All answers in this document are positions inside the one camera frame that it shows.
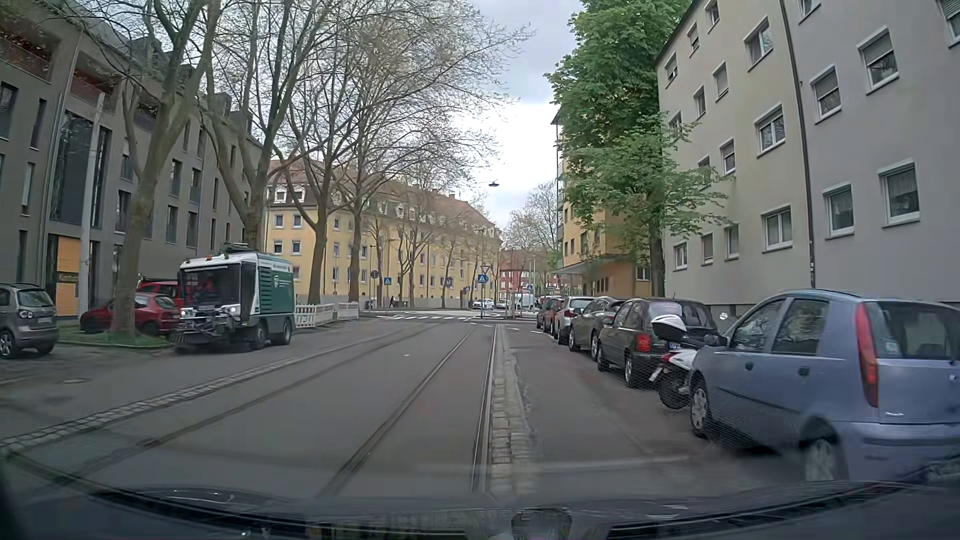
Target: asphalt road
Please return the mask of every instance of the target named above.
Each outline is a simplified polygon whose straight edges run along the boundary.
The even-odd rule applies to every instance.
[[[130,356],[0,396],[0,454],[28,499],[206,486],[279,497],[704,496],[796,478],[693,437],[529,322],[367,319],[257,353]]]

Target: apartment building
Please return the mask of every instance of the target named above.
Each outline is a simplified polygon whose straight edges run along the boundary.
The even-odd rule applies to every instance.
[[[113,294],[136,188],[117,103],[122,84],[110,68],[119,59],[108,60],[108,48],[94,40],[117,45],[119,37],[103,27],[101,34],[82,35],[39,1],[14,4],[16,12],[4,12],[0,21],[0,281],[37,282],[60,315],[76,315],[84,187],[101,95],[90,209],[91,306]],[[141,163],[155,122],[149,105],[136,114]],[[245,144],[258,151],[252,138]],[[243,226],[218,174],[213,149],[194,118],[157,187],[141,273],[174,277],[184,258],[241,239]]]
[[[667,295],[739,315],[810,286],[803,132],[778,0],[696,0],[657,71],[667,122],[698,124],[680,168],[714,167],[728,196],[704,209],[726,224],[664,234]]]
[[[680,167],[730,223],[665,246],[668,294],[742,313],[783,289],[960,301],[960,1],[698,0],[660,54]]]
[[[559,117],[552,124],[557,126],[559,141]],[[592,230],[574,217],[573,208],[563,196],[566,168],[559,144],[557,148],[557,241],[563,255],[554,272],[560,277],[560,289],[570,294],[617,298],[650,296],[650,268],[636,264],[636,258],[627,253],[616,233],[616,221],[622,217],[600,210],[593,215],[593,222],[601,226]]]
[[[960,302],[960,0],[786,8],[817,286]]]
[[[384,285],[383,306],[392,296],[400,299],[401,292],[402,300],[409,300],[409,272],[403,276],[403,286],[400,286],[400,265],[407,255],[403,250],[409,245],[400,241],[401,230],[408,234],[423,234],[427,238],[414,259],[415,307],[467,307],[471,295],[495,298],[499,231],[466,201],[458,200],[452,194],[422,190],[416,197],[411,197],[411,188],[386,184],[372,197],[362,223],[355,223],[348,211],[337,209],[330,213],[326,220],[323,264],[316,268],[316,234],[304,221],[293,198],[301,201],[314,222],[317,221],[317,200],[302,169],[292,172],[292,180],[292,192],[283,184],[270,190],[266,250],[293,262],[295,289],[301,301],[307,298],[313,271],[323,274],[321,294],[325,301],[347,298],[350,248],[358,227],[362,238],[359,253],[361,301],[365,297],[376,298],[380,281]],[[342,203],[339,194],[331,195],[331,206]],[[382,239],[380,251],[376,245],[377,232]],[[490,265],[492,271],[490,281],[481,286],[475,283],[476,274],[482,272],[485,264]],[[380,278],[372,277],[374,270]],[[444,278],[449,278],[447,287],[444,287]]]

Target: yellow building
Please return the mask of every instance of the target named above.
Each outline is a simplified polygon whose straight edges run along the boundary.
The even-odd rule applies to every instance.
[[[588,231],[573,216],[573,209],[564,200],[566,165],[560,152],[561,126],[559,115],[552,122],[557,128],[557,242],[562,250],[561,282],[571,284],[571,292],[607,295],[615,298],[650,296],[650,268],[639,266],[621,246],[616,233],[603,228]],[[601,210],[593,215],[597,224],[613,224],[616,219]]]
[[[413,307],[468,307],[471,298],[495,298],[495,279],[483,291],[472,290],[475,275],[484,264],[495,265],[499,251],[499,231],[469,203],[452,194],[410,189],[388,184],[375,194],[362,223],[354,223],[352,214],[338,209],[326,220],[326,247],[323,265],[314,268],[316,234],[300,214],[300,207],[317,222],[317,203],[313,189],[303,182],[288,193],[285,185],[268,194],[268,231],[265,251],[291,260],[298,300],[305,302],[311,272],[323,273],[321,294],[324,301],[345,300],[349,291],[348,269],[354,229],[361,228],[359,289],[360,302],[376,299],[382,284],[381,302],[386,306],[394,297],[409,302],[411,279]],[[338,195],[333,206],[341,204]],[[380,236],[377,249],[376,238]],[[417,237],[411,243],[410,238]],[[414,251],[411,261],[410,251]],[[444,278],[449,277],[444,287]]]

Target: windshield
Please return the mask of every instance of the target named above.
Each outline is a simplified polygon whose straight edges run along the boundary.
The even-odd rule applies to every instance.
[[[52,307],[54,304],[43,289],[20,289],[16,291],[16,300],[22,307]]]
[[[650,320],[661,315],[680,315],[687,328],[716,329],[713,317],[703,305],[693,302],[654,302],[650,305]]]
[[[180,286],[188,307],[240,304],[240,265],[180,270]]]

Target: drainpipe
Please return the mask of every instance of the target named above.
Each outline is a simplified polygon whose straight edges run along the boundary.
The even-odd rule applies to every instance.
[[[790,33],[790,21],[786,16],[786,3],[780,0],[780,14],[783,17],[783,32],[786,36],[786,49],[790,53],[790,69],[793,71],[793,88],[797,96],[797,113],[800,116],[800,144],[804,152],[804,187],[806,188],[806,238],[810,253],[810,287],[817,286],[816,257],[813,252],[813,196],[810,189],[810,155],[806,144],[806,115],[804,98],[800,91],[800,75],[797,73],[797,57],[793,50],[793,35]]]

